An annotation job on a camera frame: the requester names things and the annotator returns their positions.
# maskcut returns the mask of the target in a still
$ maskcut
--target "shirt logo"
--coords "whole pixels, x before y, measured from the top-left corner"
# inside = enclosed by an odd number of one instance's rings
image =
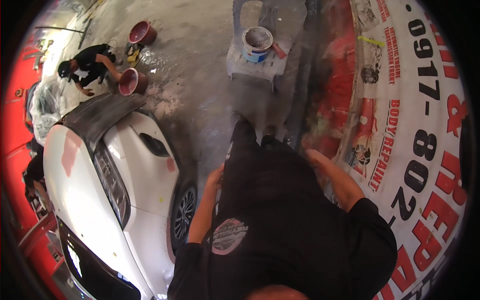
[[[240,245],[248,226],[234,218],[227,219],[213,233],[212,253],[226,255]]]

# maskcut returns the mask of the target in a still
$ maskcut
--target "red bucket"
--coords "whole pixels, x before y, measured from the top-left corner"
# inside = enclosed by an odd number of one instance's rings
[[[132,44],[140,43],[142,45],[150,45],[156,39],[156,30],[150,26],[150,22],[141,21],[137,23],[130,31],[128,40]]]
[[[119,90],[124,96],[129,96],[133,93],[143,94],[147,86],[147,77],[134,68],[126,69],[119,81]]]

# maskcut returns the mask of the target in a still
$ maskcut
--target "plastic wrap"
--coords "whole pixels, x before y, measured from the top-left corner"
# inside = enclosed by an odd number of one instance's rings
[[[62,110],[66,107],[61,91],[56,74],[44,77],[34,91],[29,111],[35,139],[42,146],[50,128],[60,120]]]

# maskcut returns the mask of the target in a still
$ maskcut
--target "banner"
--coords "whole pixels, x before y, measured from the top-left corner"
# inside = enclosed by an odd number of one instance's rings
[[[462,83],[418,3],[351,3],[358,34],[355,115],[338,163],[396,237],[395,271],[375,299],[421,299],[449,255],[467,200],[458,159],[467,112]]]

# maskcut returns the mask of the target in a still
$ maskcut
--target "tire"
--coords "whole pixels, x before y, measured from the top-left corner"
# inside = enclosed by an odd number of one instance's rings
[[[170,218],[170,240],[173,253],[183,245],[188,237],[188,230],[197,208],[197,188],[189,181],[176,193]]]

